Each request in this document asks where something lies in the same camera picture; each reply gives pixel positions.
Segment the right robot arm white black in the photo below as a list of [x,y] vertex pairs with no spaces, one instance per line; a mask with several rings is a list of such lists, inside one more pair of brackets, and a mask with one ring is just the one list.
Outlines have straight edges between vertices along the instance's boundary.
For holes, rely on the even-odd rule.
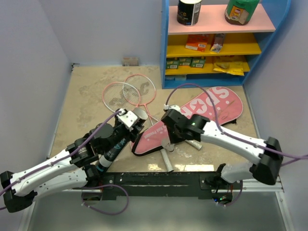
[[281,147],[276,138],[263,140],[245,136],[221,128],[215,121],[198,114],[187,118],[175,109],[167,110],[161,121],[167,127],[171,143],[184,140],[211,143],[247,160],[238,166],[220,165],[208,184],[226,189],[236,181],[254,178],[263,184],[275,185],[283,161],[283,157],[278,154]]

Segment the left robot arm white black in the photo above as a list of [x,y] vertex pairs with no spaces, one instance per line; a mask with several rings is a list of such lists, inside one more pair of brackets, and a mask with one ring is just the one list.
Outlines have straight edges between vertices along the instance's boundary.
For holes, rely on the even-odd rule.
[[94,189],[115,158],[144,127],[143,119],[103,122],[54,157],[21,172],[0,175],[5,209],[14,213],[41,197],[72,188]]

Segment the black shuttlecock tube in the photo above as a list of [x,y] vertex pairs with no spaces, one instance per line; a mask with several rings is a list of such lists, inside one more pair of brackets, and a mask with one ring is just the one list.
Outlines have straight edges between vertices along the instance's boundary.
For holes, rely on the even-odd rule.
[[[139,118],[144,119],[144,120],[148,119],[148,115],[144,110],[140,108],[134,108],[132,111]],[[106,139],[106,142],[104,143],[107,148],[106,150],[100,151],[100,154],[102,156],[99,158],[99,161],[96,164],[96,168],[98,169],[98,171],[101,173],[105,173],[108,170],[108,168],[111,166],[113,161],[116,159],[116,157],[122,152],[122,150],[126,147],[126,145],[129,142],[132,142],[132,141],[123,139],[121,142],[117,144],[113,144],[113,135],[108,137]]]

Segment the white shuttlecock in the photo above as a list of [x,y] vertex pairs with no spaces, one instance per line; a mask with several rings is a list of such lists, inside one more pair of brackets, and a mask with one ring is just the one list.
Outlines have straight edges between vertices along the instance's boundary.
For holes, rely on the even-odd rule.
[[171,141],[169,139],[167,139],[167,138],[162,139],[161,145],[168,152],[173,152],[174,151],[174,144],[172,144]]

